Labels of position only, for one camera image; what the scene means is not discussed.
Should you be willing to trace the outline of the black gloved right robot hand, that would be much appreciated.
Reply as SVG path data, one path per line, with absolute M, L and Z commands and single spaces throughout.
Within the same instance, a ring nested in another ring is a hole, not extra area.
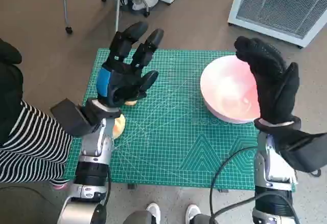
M 236 56 L 247 63 L 256 81 L 260 119 L 273 125 L 295 122 L 292 115 L 299 89 L 298 64 L 286 65 L 274 46 L 259 38 L 239 36 Z

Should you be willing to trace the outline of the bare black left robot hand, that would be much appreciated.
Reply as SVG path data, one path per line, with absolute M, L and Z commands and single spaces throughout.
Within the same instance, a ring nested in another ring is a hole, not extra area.
M 139 21 L 123 32 L 117 31 L 109 47 L 109 55 L 102 64 L 97 77 L 98 101 L 108 107 L 121 107 L 125 102 L 137 101 L 147 96 L 146 91 L 158 77 L 158 71 L 142 74 L 143 68 L 152 60 L 164 36 L 164 30 L 156 29 L 140 43 L 132 56 L 131 63 L 124 60 L 129 56 L 132 45 L 145 34 L 148 24 Z

